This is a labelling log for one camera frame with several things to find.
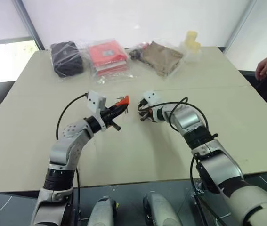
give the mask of clear plastic wrap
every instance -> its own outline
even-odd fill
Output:
[[[129,50],[131,59],[139,60],[155,69],[157,75],[168,77],[182,62],[183,54],[166,44],[152,41],[141,43]]]
[[[50,53],[53,69],[60,78],[83,73],[83,59],[73,41],[52,44]]]
[[[95,82],[121,81],[134,78],[124,48],[116,40],[103,40],[87,45],[91,77]]]

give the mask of white wall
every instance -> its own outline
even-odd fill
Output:
[[[248,0],[23,0],[45,48],[65,40],[116,38],[129,47],[188,30],[204,46],[224,46]]]
[[[28,37],[29,33],[23,25],[13,2],[0,0],[0,40]]]
[[[226,56],[237,69],[247,71],[255,71],[267,57],[267,0],[257,0]]]

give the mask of floor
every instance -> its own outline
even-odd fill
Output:
[[[248,182],[260,186],[267,191],[267,183],[263,179],[267,182],[267,173],[247,176],[246,178]],[[191,198],[192,189],[189,181],[149,182],[83,188],[81,189],[81,217],[89,217],[97,200],[104,195],[109,195],[120,204],[115,226],[145,225],[142,199],[147,192],[153,190],[163,194],[165,198],[167,198],[173,209],[177,212],[183,225],[202,225],[197,207],[194,205],[194,200]],[[219,216],[229,213],[227,206],[219,195],[206,192],[204,197]],[[8,200],[9,202],[0,211],[0,226],[28,226],[36,199],[15,195],[11,198],[10,195],[0,194],[0,209]],[[209,214],[206,214],[206,216],[209,225],[216,226],[215,219]],[[232,216],[224,218],[224,221],[228,226],[237,225]],[[87,222],[87,220],[83,220],[81,226],[86,226]]]

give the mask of beige table surface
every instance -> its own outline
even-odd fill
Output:
[[[0,192],[43,186],[59,115],[88,90],[106,95],[107,106],[124,95],[131,103],[129,113],[115,120],[121,131],[99,132],[84,147],[78,166],[82,186],[189,178],[192,156],[184,139],[166,123],[138,118],[141,95],[152,89],[164,101],[189,97],[244,173],[267,171],[267,104],[217,48],[202,50],[201,62],[182,65],[166,81],[136,64],[136,79],[104,85],[95,85],[88,72],[61,82],[49,52],[36,52],[0,105]],[[78,100],[61,128],[89,116],[86,100]]]

